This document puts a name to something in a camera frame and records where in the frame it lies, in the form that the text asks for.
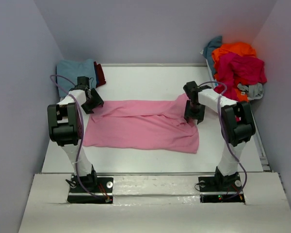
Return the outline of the pink t shirt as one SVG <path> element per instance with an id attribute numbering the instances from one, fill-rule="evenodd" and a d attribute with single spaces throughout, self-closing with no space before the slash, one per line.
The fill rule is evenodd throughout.
<path id="1" fill-rule="evenodd" d="M 90 115 L 83 145 L 195 154 L 199 133 L 184 119 L 187 100 L 181 94 L 175 100 L 106 101 Z"/>

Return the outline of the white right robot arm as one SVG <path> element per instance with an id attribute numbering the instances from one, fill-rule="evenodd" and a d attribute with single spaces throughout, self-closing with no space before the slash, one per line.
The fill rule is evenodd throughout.
<path id="1" fill-rule="evenodd" d="M 224 96 L 227 86 L 217 93 L 209 83 L 197 85 L 191 81 L 184 85 L 183 90 L 188 97 L 184 119 L 194 119 L 197 123 L 204 120 L 205 109 L 210 108 L 218 114 L 221 134 L 225 141 L 221 160 L 212 177 L 200 177 L 198 181 L 201 192 L 228 192 L 234 189 L 242 192 L 246 182 L 241 182 L 238 173 L 243 168 L 240 162 L 242 151 L 247 142 L 256 133 L 251 106 L 246 101 L 238 102 Z"/>

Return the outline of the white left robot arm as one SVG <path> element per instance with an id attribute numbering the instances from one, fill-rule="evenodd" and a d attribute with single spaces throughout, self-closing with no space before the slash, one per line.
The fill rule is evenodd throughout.
<path id="1" fill-rule="evenodd" d="M 61 75 L 50 75 L 50 79 L 66 96 L 47 107 L 49 137 L 64 150 L 73 166 L 74 178 L 68 182 L 70 187 L 78 187 L 94 196 L 92 191 L 97 188 L 97 173 L 83 149 L 88 124 L 83 115 L 93 114 L 95 108 L 103 107 L 104 101 L 96 89 L 90 87 L 88 77 L 78 77 L 77 83 Z"/>

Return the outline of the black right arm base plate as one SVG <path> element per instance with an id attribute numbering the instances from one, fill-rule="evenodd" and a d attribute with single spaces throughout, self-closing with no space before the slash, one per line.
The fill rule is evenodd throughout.
<path id="1" fill-rule="evenodd" d="M 239 176 L 220 187 L 214 176 L 202 176 L 194 186 L 200 194 L 201 203 L 245 203 L 242 187 Z"/>

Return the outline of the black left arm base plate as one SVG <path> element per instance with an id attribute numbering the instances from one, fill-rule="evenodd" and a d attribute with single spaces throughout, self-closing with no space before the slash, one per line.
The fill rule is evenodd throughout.
<path id="1" fill-rule="evenodd" d="M 78 183 L 77 177 L 65 180 L 69 185 L 67 202 L 71 204 L 112 204 L 113 203 L 113 177 L 98 177 L 97 184 L 81 177 L 83 186 L 95 197 L 86 192 Z"/>

